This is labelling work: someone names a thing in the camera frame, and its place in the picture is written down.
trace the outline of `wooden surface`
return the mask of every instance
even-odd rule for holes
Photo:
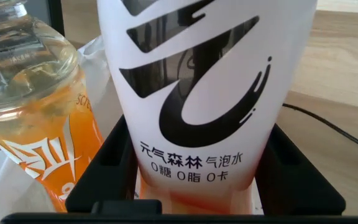
[[[358,107],[294,92],[289,92],[286,102],[312,111],[358,138]],[[292,109],[283,108],[277,123],[345,198],[344,214],[358,215],[358,145]]]
[[[317,10],[358,12],[358,0],[319,0]]]
[[[70,41],[79,46],[100,35],[96,0],[62,0],[62,5]],[[358,138],[358,13],[347,13],[358,12],[358,0],[320,0],[318,7],[330,11],[316,14],[287,103],[315,112]],[[120,108],[115,90],[109,92]],[[120,115],[117,109],[113,119]],[[358,215],[358,145],[291,109],[283,108],[277,123],[346,199],[344,214]]]
[[[292,90],[358,106],[358,13],[316,13]]]

